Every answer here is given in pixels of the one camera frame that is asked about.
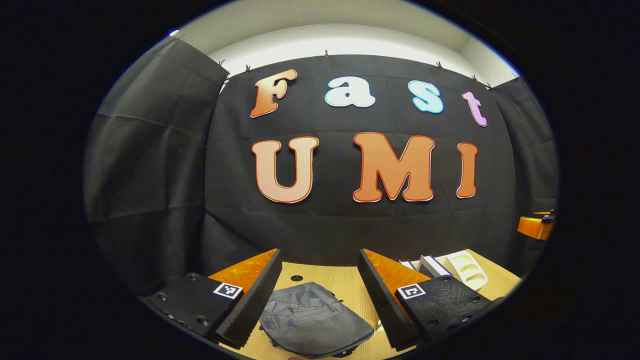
ceiling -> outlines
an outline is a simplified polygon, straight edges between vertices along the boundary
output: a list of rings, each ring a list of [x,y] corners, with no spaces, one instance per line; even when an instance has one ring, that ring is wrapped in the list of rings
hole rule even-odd
[[[237,0],[186,24],[175,36],[211,54],[269,31],[330,23],[402,31],[457,52],[470,39],[456,25],[402,0]]]

wooden table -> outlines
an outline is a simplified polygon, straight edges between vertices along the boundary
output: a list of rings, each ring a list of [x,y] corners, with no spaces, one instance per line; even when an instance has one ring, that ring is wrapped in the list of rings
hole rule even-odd
[[[508,272],[504,268],[492,263],[479,254],[468,250],[484,270],[488,282],[480,289],[479,293],[493,300],[505,296],[520,282],[520,278]],[[302,281],[293,281],[294,275],[302,276]],[[360,315],[374,329],[378,328],[378,314],[369,298],[367,289],[360,278],[358,268],[355,266],[316,266],[295,263],[282,263],[282,272],[274,290],[289,288],[291,286],[315,282],[335,294],[342,303]],[[280,350],[271,345],[264,331],[259,330],[260,322],[256,323],[247,344],[240,350],[226,347],[231,351],[244,356],[262,360],[288,360],[296,356],[292,352]],[[375,331],[373,337],[364,343],[346,359],[348,360],[380,360],[413,350],[415,347],[403,351],[395,351],[387,340],[384,329]]]

orange letter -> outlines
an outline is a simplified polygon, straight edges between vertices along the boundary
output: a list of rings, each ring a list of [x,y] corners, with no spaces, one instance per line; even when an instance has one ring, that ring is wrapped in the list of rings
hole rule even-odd
[[[460,181],[457,195],[461,199],[466,199],[476,194],[476,184],[474,180],[476,178],[476,155],[478,148],[472,143],[463,142],[458,144],[458,151],[460,151],[462,155],[462,180]]]
[[[292,203],[307,197],[313,183],[313,150],[318,143],[313,136],[302,136],[289,142],[289,147],[296,152],[296,182],[288,188],[280,186],[276,179],[276,152],[280,151],[280,142],[255,143],[251,151],[255,154],[255,178],[260,192],[275,202]]]
[[[435,147],[426,136],[412,136],[406,143],[400,160],[387,138],[381,133],[360,133],[353,138],[362,150],[360,188],[353,193],[357,202],[382,199],[378,190],[378,174],[389,199],[395,200],[409,177],[409,186],[402,193],[407,201],[427,201],[433,198],[431,189],[431,150]]]
[[[256,118],[274,112],[278,108],[278,104],[273,102],[273,96],[275,95],[278,99],[282,99],[284,94],[287,93],[287,82],[283,79],[293,80],[296,77],[298,77],[298,73],[293,69],[289,69],[259,80],[255,84],[258,87],[255,107],[249,116]]]

blue letter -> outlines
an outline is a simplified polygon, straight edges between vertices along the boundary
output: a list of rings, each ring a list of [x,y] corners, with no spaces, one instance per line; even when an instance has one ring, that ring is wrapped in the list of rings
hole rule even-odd
[[[413,104],[418,110],[439,114],[444,110],[444,104],[440,100],[440,91],[433,84],[424,81],[409,81],[409,91],[416,97]]]
[[[343,76],[329,81],[329,87],[324,101],[331,106],[345,107],[355,105],[359,108],[368,108],[376,102],[376,98],[369,93],[369,83],[355,76]]]

gray bag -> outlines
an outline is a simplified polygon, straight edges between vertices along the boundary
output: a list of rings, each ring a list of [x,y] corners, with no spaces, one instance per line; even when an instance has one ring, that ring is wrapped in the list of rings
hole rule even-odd
[[[260,324],[274,347],[307,359],[350,355],[374,331],[314,282],[274,291]]]

